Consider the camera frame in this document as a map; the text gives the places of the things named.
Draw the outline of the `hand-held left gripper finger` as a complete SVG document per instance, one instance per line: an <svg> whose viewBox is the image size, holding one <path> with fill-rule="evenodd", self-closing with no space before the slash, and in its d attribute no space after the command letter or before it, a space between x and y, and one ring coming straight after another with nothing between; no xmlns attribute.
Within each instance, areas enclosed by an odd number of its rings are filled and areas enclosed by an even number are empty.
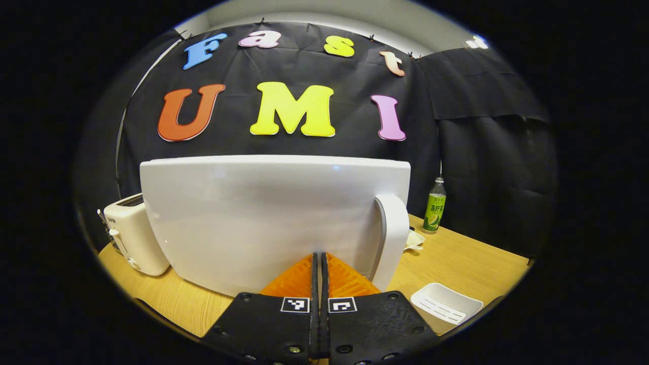
<svg viewBox="0 0 649 365"><path fill-rule="evenodd" d="M320 352L330 364L399 364L440 342L406 296L333 296L334 256L321 254Z"/></svg>
<svg viewBox="0 0 649 365"><path fill-rule="evenodd" d="M317 351L318 254L294 265L306 288L270 294L239 293L201 338L201 344L243 364L309 364Z"/></svg>

